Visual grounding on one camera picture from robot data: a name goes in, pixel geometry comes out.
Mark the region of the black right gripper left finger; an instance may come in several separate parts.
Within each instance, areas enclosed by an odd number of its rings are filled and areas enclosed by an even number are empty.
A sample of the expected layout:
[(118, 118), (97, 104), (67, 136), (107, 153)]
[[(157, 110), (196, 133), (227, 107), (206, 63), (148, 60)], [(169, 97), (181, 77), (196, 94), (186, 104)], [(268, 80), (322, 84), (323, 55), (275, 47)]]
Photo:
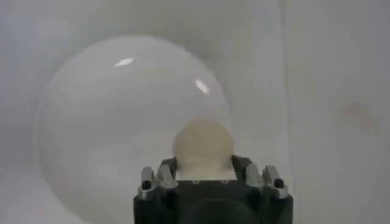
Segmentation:
[(178, 187), (176, 180), (177, 160), (175, 157), (164, 159), (157, 173), (151, 167), (144, 167), (141, 171), (141, 185), (138, 187), (137, 197), (140, 200), (151, 201), (160, 191), (163, 195), (175, 194)]

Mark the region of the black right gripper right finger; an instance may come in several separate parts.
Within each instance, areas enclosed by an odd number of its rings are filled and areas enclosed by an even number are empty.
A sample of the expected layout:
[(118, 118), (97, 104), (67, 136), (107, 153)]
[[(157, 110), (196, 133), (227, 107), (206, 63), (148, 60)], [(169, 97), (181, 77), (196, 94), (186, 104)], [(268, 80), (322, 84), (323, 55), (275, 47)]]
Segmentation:
[(238, 155), (231, 156), (231, 160), (237, 180), (262, 194), (265, 190), (270, 190), (272, 197), (276, 199), (288, 198), (288, 186), (275, 166), (259, 169), (249, 158)]

